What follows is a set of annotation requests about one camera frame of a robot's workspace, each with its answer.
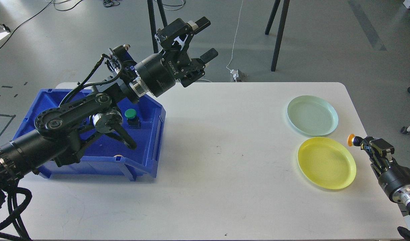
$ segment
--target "small bottle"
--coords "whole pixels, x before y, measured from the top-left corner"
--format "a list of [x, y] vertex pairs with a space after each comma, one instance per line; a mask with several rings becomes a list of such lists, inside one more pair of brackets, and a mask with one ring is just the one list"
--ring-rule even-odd
[[141, 121], [139, 117], [136, 115], [136, 110], [127, 109], [125, 111], [125, 117], [127, 118], [127, 123], [131, 129], [141, 128]]

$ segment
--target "white cable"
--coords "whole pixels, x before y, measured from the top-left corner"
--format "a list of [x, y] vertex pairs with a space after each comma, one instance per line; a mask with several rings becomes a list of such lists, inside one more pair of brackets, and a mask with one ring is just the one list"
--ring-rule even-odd
[[208, 81], [208, 82], [211, 82], [211, 83], [212, 83], [212, 81], [211, 81], [211, 80], [204, 79], [204, 78], [200, 78], [200, 79], [198, 79], [198, 80]]
[[233, 59], [233, 49], [234, 49], [234, 43], [235, 43], [235, 41], [236, 41], [237, 29], [239, 28], [240, 11], [242, 10], [242, 5], [243, 5], [243, 0], [242, 0], [242, 3], [240, 3], [239, 17], [237, 18], [236, 32], [235, 32], [235, 34], [234, 34], [233, 47], [232, 47], [232, 57], [230, 58], [230, 61], [229, 61], [229, 63], [228, 63], [227, 66], [226, 66], [226, 69], [228, 69], [228, 70], [230, 70], [230, 69], [228, 68], [228, 66], [229, 66], [229, 64], [231, 63], [232, 59]]

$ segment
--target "black cable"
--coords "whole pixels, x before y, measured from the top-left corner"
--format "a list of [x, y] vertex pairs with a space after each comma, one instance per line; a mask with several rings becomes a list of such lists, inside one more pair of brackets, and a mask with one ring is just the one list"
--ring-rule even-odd
[[0, 223], [0, 230], [5, 229], [7, 226], [13, 223], [13, 221], [18, 218], [19, 215], [26, 209], [32, 199], [31, 191], [26, 188], [17, 187], [15, 192], [25, 195], [25, 199], [17, 208], [14, 209], [13, 212], [9, 214], [9, 216], [4, 221]]
[[[12, 203], [13, 203], [13, 207], [16, 209], [17, 207], [18, 207], [18, 204], [17, 204], [17, 193], [15, 193], [14, 195], [12, 195]], [[28, 235], [28, 232], [27, 232], [27, 230], [26, 230], [26, 228], [25, 228], [25, 225], [23, 224], [23, 221], [22, 221], [22, 218], [20, 217], [20, 215], [18, 216], [18, 218], [16, 219], [16, 221], [17, 221], [17, 224], [18, 224], [18, 226], [19, 226], [19, 228], [20, 228], [20, 231], [21, 231], [21, 233], [19, 233], [18, 232], [18, 234], [21, 236], [21, 237], [25, 237], [25, 238], [29, 238], [29, 239], [31, 239], [30, 237], [29, 237], [29, 235]]]
[[60, 105], [65, 104], [66, 102], [69, 102], [76, 94], [78, 94], [82, 89], [84, 89], [84, 84], [86, 84], [86, 82], [92, 77], [92, 75], [95, 73], [95, 71], [98, 69], [98, 67], [100, 67], [100, 65], [102, 64], [102, 62], [104, 61], [104, 58], [109, 58], [110, 57], [108, 55], [102, 54], [101, 58], [99, 59], [99, 61], [95, 64], [94, 68], [91, 70], [91, 72], [89, 73], [89, 75], [85, 78], [85, 80], [83, 80], [82, 83], [79, 83], [79, 85], [77, 87], [75, 87], [74, 89], [72, 89], [65, 97], [64, 99], [61, 101]]
[[[13, 194], [12, 192], [10, 192], [7, 194], [7, 209], [9, 213], [13, 212], [12, 201], [13, 201]], [[19, 234], [20, 237], [24, 236], [23, 230], [20, 228], [19, 224], [17, 223], [17, 220], [13, 221], [13, 226], [15, 227], [15, 230]]]
[[113, 69], [113, 67], [111, 66], [109, 60], [105, 61], [104, 64], [107, 65], [107, 69], [110, 70], [110, 72], [114, 72], [114, 69]]
[[109, 7], [112, 7], [112, 6], [119, 6], [120, 1], [121, 0], [102, 0], [102, 5], [104, 5], [104, 7], [106, 7], [106, 8], [109, 8]]
[[[46, 3], [53, 3], [54, 1], [56, 1], [56, 0], [50, 0], [50, 2], [46, 1]], [[71, 1], [71, 0], [65, 0], [65, 1], [62, 1], [62, 2], [59, 2], [59, 3], [55, 3], [55, 4], [66, 3], [66, 2], [69, 2], [69, 1]]]
[[2, 46], [0, 46], [0, 49], [7, 43], [7, 41], [9, 41], [9, 39], [13, 36], [13, 34], [15, 33], [15, 31], [22, 26], [22, 24], [28, 22], [29, 20], [31, 20], [32, 18], [34, 18], [35, 16], [37, 16], [39, 13], [43, 12], [44, 9], [46, 9], [52, 2], [48, 3], [42, 10], [40, 10], [40, 12], [38, 12], [37, 14], [35, 14], [34, 16], [32, 16], [31, 18], [28, 18], [27, 20], [25, 20], [25, 22], [19, 24], [19, 26], [16, 27], [16, 29], [10, 34], [10, 36], [6, 39], [6, 41], [3, 43]]
[[83, 85], [83, 88], [86, 88], [86, 87], [89, 87], [89, 86], [110, 84], [110, 83], [116, 81], [116, 80], [120, 77], [120, 73], [121, 73], [121, 72], [119, 72], [115, 77], [113, 77], [113, 78], [110, 79], [110, 80], [101, 81], [101, 82], [96, 82], [96, 83], [90, 83], [90, 84], [85, 84], [85, 85]]
[[80, 2], [82, 2], [83, 0], [78, 1], [74, 6], [72, 6], [72, 7], [69, 8], [69, 9], [57, 9], [57, 7], [55, 6], [55, 4], [57, 4], [57, 3], [55, 3], [55, 1], [56, 1], [56, 0], [53, 1], [53, 3], [54, 3], [54, 9], [56, 9], [56, 10], [58, 10], [58, 11], [61, 11], [61, 12], [65, 12], [65, 11], [68, 11], [68, 10], [71, 10], [71, 9], [75, 8], [75, 7], [76, 7]]
[[31, 239], [26, 239], [26, 238], [20, 238], [20, 237], [16, 237], [14, 235], [10, 235], [7, 233], [2, 233], [0, 232], [0, 238], [4, 238], [7, 240], [12, 240], [12, 241], [31, 241]]

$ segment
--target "yellow plate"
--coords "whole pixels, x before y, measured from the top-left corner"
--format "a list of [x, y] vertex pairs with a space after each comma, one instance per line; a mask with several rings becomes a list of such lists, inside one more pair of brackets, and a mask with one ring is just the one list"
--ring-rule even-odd
[[300, 145], [297, 161], [303, 174], [318, 186], [342, 189], [355, 178], [356, 165], [350, 152], [326, 137], [313, 137]]

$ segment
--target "light green plate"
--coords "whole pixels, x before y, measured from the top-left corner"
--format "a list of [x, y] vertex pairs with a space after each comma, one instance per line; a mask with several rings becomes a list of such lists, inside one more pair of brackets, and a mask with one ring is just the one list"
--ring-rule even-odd
[[316, 96], [303, 95], [294, 98], [287, 108], [291, 124], [308, 136], [324, 136], [332, 133], [338, 124], [336, 110]]

